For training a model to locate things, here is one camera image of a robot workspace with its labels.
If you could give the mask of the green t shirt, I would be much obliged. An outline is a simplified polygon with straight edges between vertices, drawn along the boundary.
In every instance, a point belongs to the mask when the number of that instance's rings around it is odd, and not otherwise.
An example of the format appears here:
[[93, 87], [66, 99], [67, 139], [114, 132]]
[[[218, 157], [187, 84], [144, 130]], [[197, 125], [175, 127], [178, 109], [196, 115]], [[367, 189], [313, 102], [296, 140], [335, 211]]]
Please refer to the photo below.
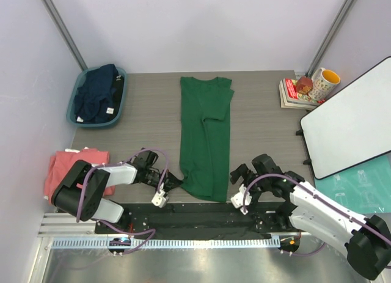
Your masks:
[[190, 195], [225, 202], [230, 169], [232, 80], [182, 77], [180, 170]]

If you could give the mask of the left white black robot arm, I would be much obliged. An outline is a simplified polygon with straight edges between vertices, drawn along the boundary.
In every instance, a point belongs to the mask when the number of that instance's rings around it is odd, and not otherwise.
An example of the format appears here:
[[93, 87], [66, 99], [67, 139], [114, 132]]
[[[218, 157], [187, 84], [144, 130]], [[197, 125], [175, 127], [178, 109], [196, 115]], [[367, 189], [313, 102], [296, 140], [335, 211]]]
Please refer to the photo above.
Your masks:
[[163, 171], [154, 167], [158, 154], [141, 149], [127, 161], [117, 164], [92, 164], [78, 160], [69, 169], [51, 196], [51, 203], [74, 216], [77, 221], [96, 220], [109, 224], [116, 233], [131, 229], [131, 215], [123, 206], [104, 197], [106, 189], [117, 185], [142, 183], [155, 189], [152, 204], [163, 208], [169, 191], [183, 183], [165, 165]]

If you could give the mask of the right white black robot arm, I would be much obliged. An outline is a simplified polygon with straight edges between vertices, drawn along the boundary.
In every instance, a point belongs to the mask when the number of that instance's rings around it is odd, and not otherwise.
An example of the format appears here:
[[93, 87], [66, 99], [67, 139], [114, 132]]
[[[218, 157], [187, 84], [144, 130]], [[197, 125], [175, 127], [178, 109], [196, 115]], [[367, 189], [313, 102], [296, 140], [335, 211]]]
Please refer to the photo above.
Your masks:
[[284, 231], [302, 230], [336, 249], [362, 277], [375, 280], [390, 268], [390, 229], [378, 215], [366, 217], [338, 204], [293, 172], [283, 172], [267, 154], [252, 160], [253, 170], [241, 164], [230, 181], [241, 180], [232, 205], [243, 215], [254, 215], [261, 194], [269, 192], [284, 202], [274, 222]]

